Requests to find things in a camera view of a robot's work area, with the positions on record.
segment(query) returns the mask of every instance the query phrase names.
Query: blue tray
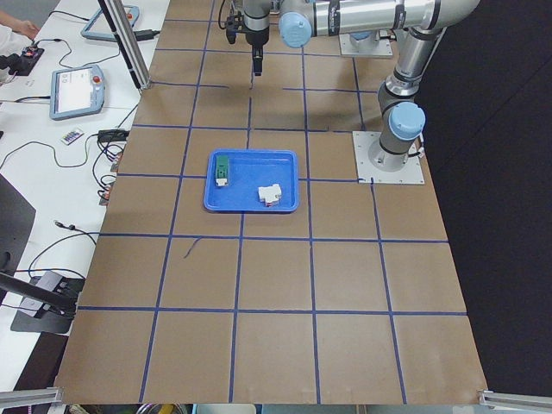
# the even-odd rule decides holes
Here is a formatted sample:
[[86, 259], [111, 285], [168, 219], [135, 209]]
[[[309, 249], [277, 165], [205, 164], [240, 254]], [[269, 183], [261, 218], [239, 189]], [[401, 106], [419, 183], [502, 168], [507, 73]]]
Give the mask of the blue tray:
[[[229, 157], [229, 184], [215, 182], [216, 157]], [[279, 184], [282, 198], [266, 207], [259, 200], [259, 187]], [[298, 163], [293, 151], [216, 149], [210, 154], [205, 180], [205, 208], [212, 211], [290, 213], [299, 207]]]

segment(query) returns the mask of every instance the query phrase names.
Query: brown tile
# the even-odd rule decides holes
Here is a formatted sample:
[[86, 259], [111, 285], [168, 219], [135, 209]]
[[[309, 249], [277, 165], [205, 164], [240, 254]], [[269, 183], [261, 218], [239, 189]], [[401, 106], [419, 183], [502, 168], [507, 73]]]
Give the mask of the brown tile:
[[397, 59], [355, 58], [354, 62], [359, 89], [361, 91], [377, 91], [387, 76], [393, 73]]
[[64, 404], [138, 401], [153, 318], [153, 312], [79, 310], [55, 380]]
[[311, 315], [238, 317], [234, 402], [315, 404]]
[[102, 232], [168, 234], [178, 185], [169, 178], [117, 178]]
[[294, 54], [301, 54], [301, 49], [296, 49], [293, 47], [287, 46], [283, 41], [282, 38], [279, 36], [279, 30], [278, 30], [278, 24], [271, 24], [270, 25], [270, 40], [268, 43], [264, 46], [265, 51], [265, 60], [267, 59], [267, 55], [270, 53], [294, 53]]
[[254, 77], [254, 86], [303, 89], [301, 55], [265, 54], [262, 76]]
[[255, 87], [251, 124], [253, 128], [304, 129], [303, 92]]
[[170, 2], [166, 19], [209, 20], [211, 2], [205, 0], [180, 0]]
[[180, 174], [187, 140], [188, 129], [135, 127], [130, 132], [119, 172]]
[[248, 116], [248, 88], [199, 88], [194, 126], [246, 128]]
[[409, 404], [477, 404], [486, 389], [467, 317], [395, 317]]
[[162, 306], [233, 308], [238, 241], [196, 240], [172, 239]]
[[185, 163], [186, 175], [205, 175], [209, 156], [218, 148], [245, 148], [247, 131], [193, 129]]
[[312, 231], [315, 237], [376, 238], [372, 195], [356, 183], [310, 183]]
[[336, 37], [313, 37], [304, 47], [307, 54], [326, 54], [341, 56], [342, 51], [339, 46], [339, 36]]
[[384, 252], [395, 311], [466, 311], [448, 244], [393, 243]]
[[253, 130], [249, 137], [249, 147], [264, 149], [288, 149], [298, 158], [299, 177], [307, 176], [307, 157], [304, 132]]
[[314, 243], [317, 309], [387, 311], [380, 248], [375, 243]]
[[195, 85], [202, 58], [203, 52], [157, 50], [149, 73], [154, 82]]
[[312, 309], [309, 249], [307, 241], [244, 241], [240, 308]]
[[343, 57], [305, 56], [304, 73], [309, 89], [356, 91], [353, 60]]
[[357, 179], [350, 133], [309, 133], [309, 156], [313, 179]]
[[201, 85], [251, 87], [251, 56], [247, 53], [207, 52]]
[[208, 25], [207, 22], [165, 21], [157, 48], [203, 50]]
[[317, 317], [323, 404], [402, 404], [388, 316]]
[[381, 118], [378, 95], [375, 93], [361, 93], [361, 101], [362, 119], [366, 126], [366, 131], [383, 130], [383, 120]]
[[356, 92], [307, 91], [307, 109], [309, 129], [361, 129], [361, 111]]
[[376, 185], [375, 193], [383, 238], [447, 239], [431, 184]]
[[232, 318], [160, 313], [144, 399], [228, 402]]
[[145, 125], [190, 125], [194, 86], [153, 85], [141, 94], [135, 123]]
[[262, 237], [309, 237], [307, 184], [299, 183], [299, 207], [290, 214], [247, 214], [243, 234]]
[[239, 235], [241, 214], [212, 213], [204, 208], [204, 179], [185, 179], [174, 224], [177, 235]]
[[165, 237], [100, 237], [85, 289], [88, 306], [155, 306]]
[[218, 28], [216, 23], [212, 23], [210, 25], [209, 39], [207, 40], [207, 50], [251, 53], [251, 46], [246, 42], [244, 34], [237, 35], [235, 44], [230, 45], [226, 40], [226, 34]]

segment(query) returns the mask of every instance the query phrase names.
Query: dark wall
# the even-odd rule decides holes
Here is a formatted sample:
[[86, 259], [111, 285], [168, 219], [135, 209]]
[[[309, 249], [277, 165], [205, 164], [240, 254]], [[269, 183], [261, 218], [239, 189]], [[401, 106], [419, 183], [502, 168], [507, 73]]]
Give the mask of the dark wall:
[[552, 7], [482, 0], [426, 72], [426, 149], [489, 389], [552, 396]]

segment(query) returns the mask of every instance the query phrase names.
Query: black connector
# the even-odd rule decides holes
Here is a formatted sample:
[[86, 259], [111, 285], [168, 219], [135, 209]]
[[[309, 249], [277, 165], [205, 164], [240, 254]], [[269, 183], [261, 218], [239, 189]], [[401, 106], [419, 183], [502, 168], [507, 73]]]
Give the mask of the black connector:
[[111, 142], [125, 142], [129, 131], [125, 129], [102, 129], [97, 132], [97, 141], [103, 144]]
[[136, 31], [135, 36], [137, 41], [150, 41], [159, 33], [161, 33], [160, 30], [152, 30], [149, 28], [148, 30]]

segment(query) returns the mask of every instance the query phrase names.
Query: white mounting plate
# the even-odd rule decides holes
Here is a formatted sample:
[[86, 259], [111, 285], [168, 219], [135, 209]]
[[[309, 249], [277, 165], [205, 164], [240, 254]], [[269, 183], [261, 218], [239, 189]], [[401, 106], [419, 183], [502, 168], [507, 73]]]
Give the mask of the white mounting plate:
[[[425, 184], [418, 157], [409, 158], [405, 166], [397, 172], [381, 171], [372, 164], [368, 158], [368, 149], [380, 138], [380, 135], [380, 132], [375, 131], [353, 132], [354, 157], [359, 183], [370, 184], [373, 180], [375, 184]], [[412, 144], [410, 153], [414, 154], [416, 151], [416, 145]]]
[[[388, 36], [386, 30], [381, 30], [380, 35]], [[391, 42], [388, 39], [380, 39], [377, 43], [374, 42], [373, 47], [368, 45], [362, 48], [362, 52], [351, 44], [349, 39], [350, 34], [339, 35], [339, 45], [342, 50], [342, 56], [365, 57], [376, 59], [390, 59], [393, 57]]]

